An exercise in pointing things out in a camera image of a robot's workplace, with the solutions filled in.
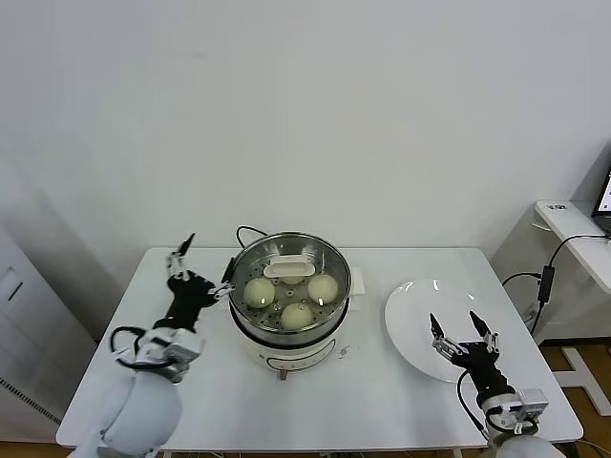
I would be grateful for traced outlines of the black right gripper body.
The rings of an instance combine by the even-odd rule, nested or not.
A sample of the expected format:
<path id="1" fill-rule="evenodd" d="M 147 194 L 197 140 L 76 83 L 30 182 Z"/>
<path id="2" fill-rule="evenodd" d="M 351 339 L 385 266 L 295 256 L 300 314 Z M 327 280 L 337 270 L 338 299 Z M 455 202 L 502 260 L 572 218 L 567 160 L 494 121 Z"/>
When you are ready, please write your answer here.
<path id="1" fill-rule="evenodd" d="M 451 357 L 451 362 L 467 370 L 479 395 L 500 395 L 509 392 L 507 379 L 495 363 L 497 352 L 489 351 L 483 342 L 461 343 L 464 347 L 460 353 Z"/>

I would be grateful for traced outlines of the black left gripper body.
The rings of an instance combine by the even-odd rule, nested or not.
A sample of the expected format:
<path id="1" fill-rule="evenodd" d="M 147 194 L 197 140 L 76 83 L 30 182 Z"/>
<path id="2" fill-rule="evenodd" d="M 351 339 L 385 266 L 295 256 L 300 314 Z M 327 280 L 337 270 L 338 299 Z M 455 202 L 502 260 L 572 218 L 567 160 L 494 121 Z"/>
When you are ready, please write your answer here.
<path id="1" fill-rule="evenodd" d="M 215 304 L 215 284 L 199 274 L 188 270 L 188 279 L 171 277 L 167 281 L 174 298 L 161 319 L 161 326 L 185 329 L 195 333 L 200 311 Z"/>

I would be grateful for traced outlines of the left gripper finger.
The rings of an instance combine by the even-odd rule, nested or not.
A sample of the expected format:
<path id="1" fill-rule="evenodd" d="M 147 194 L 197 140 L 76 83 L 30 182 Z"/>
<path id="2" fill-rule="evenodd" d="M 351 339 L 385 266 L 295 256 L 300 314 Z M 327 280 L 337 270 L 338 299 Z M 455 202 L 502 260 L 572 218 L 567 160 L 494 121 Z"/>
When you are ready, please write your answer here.
<path id="1" fill-rule="evenodd" d="M 215 300 L 220 300 L 221 298 L 235 290 L 236 286 L 233 283 L 235 263 L 235 259 L 231 258 L 224 270 L 221 282 L 208 290 L 208 295 L 213 297 Z"/>
<path id="2" fill-rule="evenodd" d="M 189 281 L 190 274 L 188 268 L 184 265 L 184 258 L 189 250 L 196 233 L 193 232 L 185 241 L 183 241 L 174 251 L 166 257 L 166 270 L 168 277 L 177 281 Z"/>

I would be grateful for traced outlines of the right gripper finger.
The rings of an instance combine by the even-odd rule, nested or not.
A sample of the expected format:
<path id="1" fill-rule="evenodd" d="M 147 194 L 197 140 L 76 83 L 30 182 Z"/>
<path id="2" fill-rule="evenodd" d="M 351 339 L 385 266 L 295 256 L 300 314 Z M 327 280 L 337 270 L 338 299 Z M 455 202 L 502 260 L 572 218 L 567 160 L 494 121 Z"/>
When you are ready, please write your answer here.
<path id="1" fill-rule="evenodd" d="M 498 334 L 493 332 L 486 322 L 473 311 L 470 311 L 469 315 L 474 328 L 480 337 L 480 340 L 472 345 L 474 354 L 477 356 L 498 356 L 500 354 L 498 347 Z"/>
<path id="2" fill-rule="evenodd" d="M 453 358 L 466 354 L 466 349 L 459 343 L 445 336 L 441 325 L 433 313 L 430 314 L 432 347 L 444 358 Z"/>

